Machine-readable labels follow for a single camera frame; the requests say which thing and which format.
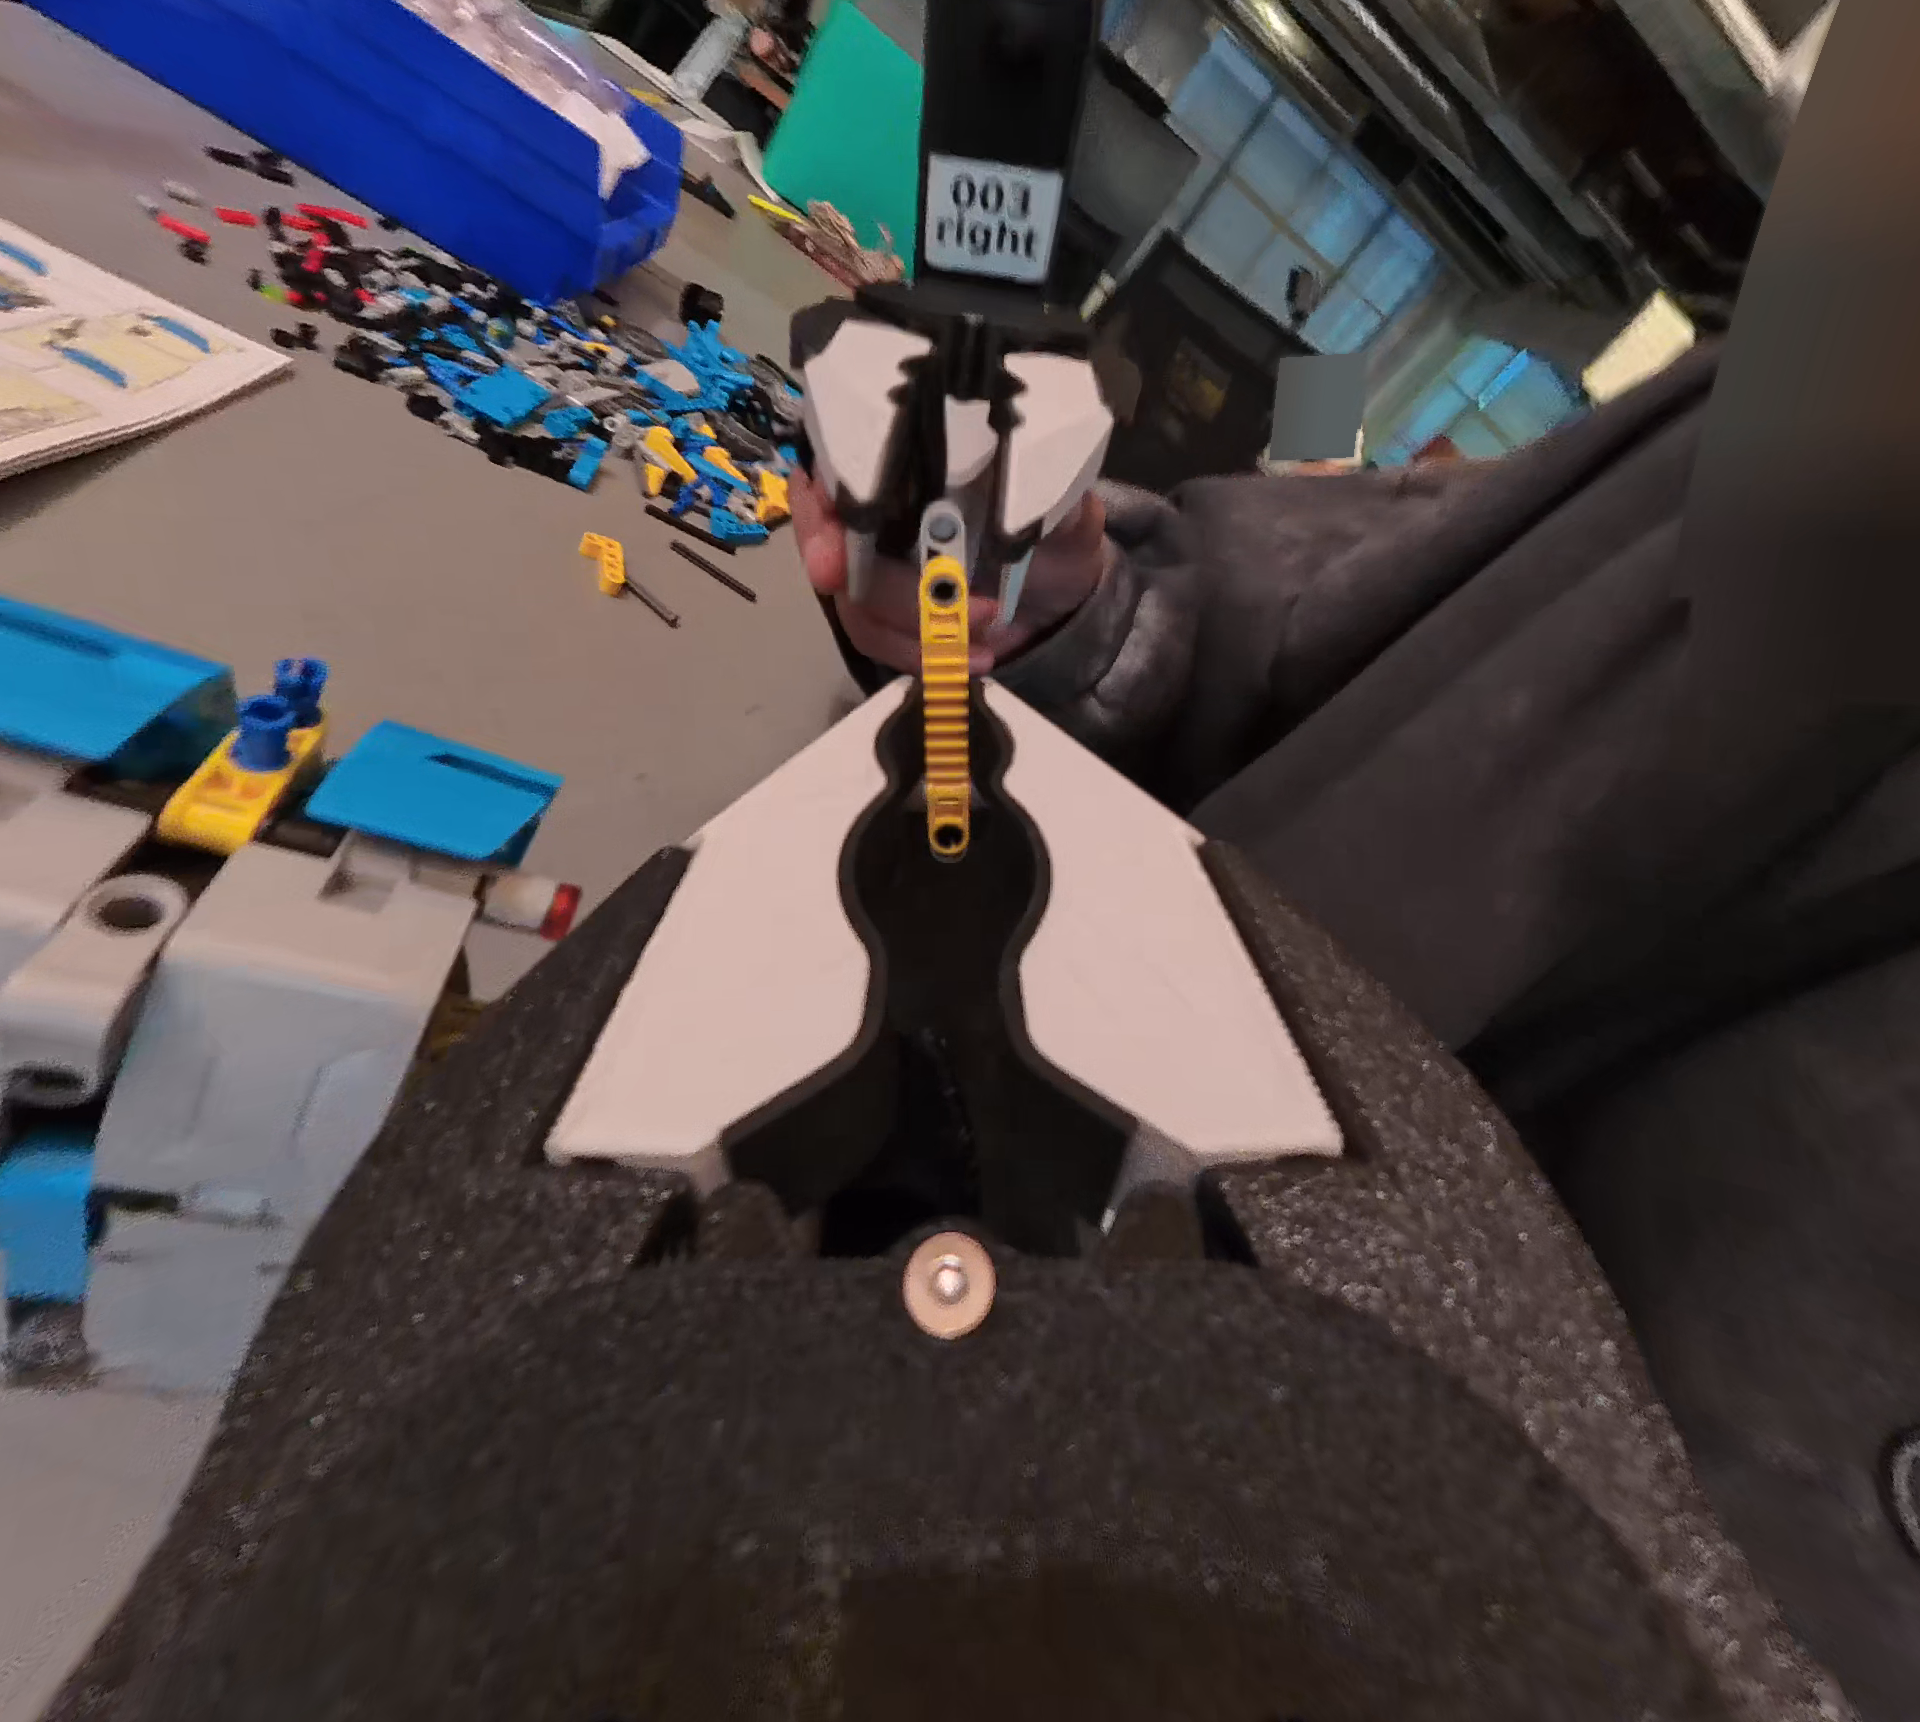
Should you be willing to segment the grey blue toy brick vehicle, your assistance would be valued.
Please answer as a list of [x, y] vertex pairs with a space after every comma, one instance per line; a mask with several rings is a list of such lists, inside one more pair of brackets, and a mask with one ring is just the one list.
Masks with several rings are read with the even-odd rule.
[[524, 868], [560, 773], [327, 712], [321, 657], [246, 696], [2, 601], [5, 1384], [226, 1387], [471, 938], [576, 920]]

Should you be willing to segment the blue plastic storage bin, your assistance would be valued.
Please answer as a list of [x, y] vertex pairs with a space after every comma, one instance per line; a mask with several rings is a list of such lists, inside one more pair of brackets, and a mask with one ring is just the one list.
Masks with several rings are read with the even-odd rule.
[[681, 211], [683, 134], [600, 194], [588, 132], [394, 0], [22, 0], [528, 299], [608, 289]]

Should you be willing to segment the person's right forearm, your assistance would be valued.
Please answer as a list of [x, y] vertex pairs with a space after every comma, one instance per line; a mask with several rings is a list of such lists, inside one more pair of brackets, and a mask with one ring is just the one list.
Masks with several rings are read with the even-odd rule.
[[1190, 814], [1421, 631], [1443, 676], [1677, 517], [1725, 339], [1493, 459], [1105, 484], [1089, 596], [992, 678]]

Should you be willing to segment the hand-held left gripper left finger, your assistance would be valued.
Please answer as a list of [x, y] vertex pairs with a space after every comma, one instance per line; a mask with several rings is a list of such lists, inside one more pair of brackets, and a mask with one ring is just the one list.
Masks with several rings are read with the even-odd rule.
[[717, 1187], [733, 1127], [852, 1047], [873, 958], [845, 904], [843, 856], [886, 791], [879, 741], [907, 694], [894, 679], [691, 837], [545, 1158]]

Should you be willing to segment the grey desk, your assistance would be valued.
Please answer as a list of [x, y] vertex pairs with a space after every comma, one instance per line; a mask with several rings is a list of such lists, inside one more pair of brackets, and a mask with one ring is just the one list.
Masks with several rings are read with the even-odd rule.
[[[5, 220], [222, 326], [272, 339], [246, 285], [259, 235], [207, 265], [142, 210], [166, 183], [228, 206], [209, 146], [242, 137], [24, 6], [5, 6]], [[616, 289], [669, 327], [687, 283], [718, 289], [730, 339], [786, 352], [790, 313], [832, 287], [741, 195], [685, 202], [672, 239]], [[794, 535], [736, 559], [738, 600], [672, 552], [624, 464], [592, 491], [495, 465], [407, 414], [397, 389], [327, 352], [226, 407], [138, 444], [5, 482], [5, 596], [232, 663], [263, 687], [276, 656], [332, 663], [345, 744], [401, 720], [565, 775], [531, 864], [605, 899], [851, 705]], [[579, 537], [618, 537], [683, 622], [603, 600]], [[37, 1718], [151, 1551], [217, 1399], [119, 1378], [5, 1390], [5, 1718]]]

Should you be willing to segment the open instruction booklet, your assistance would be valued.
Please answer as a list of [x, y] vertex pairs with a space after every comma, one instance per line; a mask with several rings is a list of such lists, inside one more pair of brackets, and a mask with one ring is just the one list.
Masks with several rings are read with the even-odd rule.
[[2, 222], [2, 477], [142, 439], [290, 374], [279, 349]]

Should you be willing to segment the black cabinet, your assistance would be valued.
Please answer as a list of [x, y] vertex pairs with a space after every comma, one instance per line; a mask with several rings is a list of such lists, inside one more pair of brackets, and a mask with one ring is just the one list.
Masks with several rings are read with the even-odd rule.
[[1162, 496], [1254, 469], [1275, 434], [1281, 365], [1310, 353], [1171, 229], [1144, 247], [1092, 330], [1115, 409], [1102, 477]]

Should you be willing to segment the pile of loose brick pieces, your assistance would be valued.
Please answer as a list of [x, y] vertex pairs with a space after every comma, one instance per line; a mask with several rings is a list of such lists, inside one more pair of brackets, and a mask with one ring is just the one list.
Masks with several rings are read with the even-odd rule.
[[339, 202], [226, 203], [166, 180], [138, 203], [201, 267], [219, 228], [256, 235], [246, 283], [282, 313], [279, 348], [329, 353], [495, 465], [588, 491], [626, 461], [655, 517], [724, 555], [793, 520], [800, 384], [734, 343], [707, 283], [657, 331], [603, 289], [542, 305]]

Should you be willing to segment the person's right hand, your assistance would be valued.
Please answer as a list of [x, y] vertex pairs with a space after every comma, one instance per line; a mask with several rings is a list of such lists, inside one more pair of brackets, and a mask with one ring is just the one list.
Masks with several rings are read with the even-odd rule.
[[[883, 671], [919, 671], [920, 601], [914, 570], [877, 559], [863, 594], [855, 596], [851, 537], [829, 491], [796, 467], [786, 480], [786, 498], [807, 579], [845, 643]], [[1020, 606], [1006, 622], [996, 619], [990, 592], [972, 596], [972, 674], [985, 676], [1060, 629], [1092, 598], [1110, 559], [1107, 507], [1100, 488], [1092, 488], [1068, 521], [1038, 544], [1027, 565]]]

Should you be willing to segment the yellow toy gear rack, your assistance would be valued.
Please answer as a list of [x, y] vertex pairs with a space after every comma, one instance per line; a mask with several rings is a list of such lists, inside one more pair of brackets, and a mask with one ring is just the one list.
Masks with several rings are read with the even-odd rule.
[[925, 558], [919, 606], [926, 846], [953, 864], [972, 830], [971, 589], [957, 555]]

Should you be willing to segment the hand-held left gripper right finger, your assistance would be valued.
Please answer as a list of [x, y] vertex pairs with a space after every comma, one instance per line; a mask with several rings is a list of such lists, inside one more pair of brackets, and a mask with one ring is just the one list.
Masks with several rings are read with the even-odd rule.
[[1003, 791], [1047, 857], [1019, 953], [1034, 1052], [1197, 1166], [1337, 1158], [1342, 1131], [1185, 818], [990, 679]]

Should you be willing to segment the green plastic panel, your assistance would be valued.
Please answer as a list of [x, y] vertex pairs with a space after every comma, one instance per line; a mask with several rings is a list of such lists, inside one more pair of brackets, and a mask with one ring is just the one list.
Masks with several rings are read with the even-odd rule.
[[834, 206], [865, 247], [884, 239], [914, 265], [925, 70], [861, 0], [829, 0], [790, 98], [763, 150], [790, 206]]

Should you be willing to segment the person's grey sweatshirt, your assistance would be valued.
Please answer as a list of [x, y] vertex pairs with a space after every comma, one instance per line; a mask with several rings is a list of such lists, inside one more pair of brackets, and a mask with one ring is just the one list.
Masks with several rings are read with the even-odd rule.
[[1916, 1718], [1916, 0], [1840, 0], [1728, 335], [1201, 808], [1489, 1087], [1718, 1517]]

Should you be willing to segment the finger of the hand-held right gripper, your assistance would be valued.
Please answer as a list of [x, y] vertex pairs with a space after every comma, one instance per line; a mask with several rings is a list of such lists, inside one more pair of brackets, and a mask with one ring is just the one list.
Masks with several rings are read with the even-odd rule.
[[988, 387], [960, 399], [960, 510], [977, 592], [994, 619], [1019, 611], [1041, 542], [1092, 490], [1115, 427], [1092, 362], [1080, 352], [1019, 348]]
[[926, 505], [922, 374], [934, 339], [898, 324], [838, 324], [803, 365], [813, 467], [847, 535], [847, 594], [865, 601], [883, 558], [919, 537]]

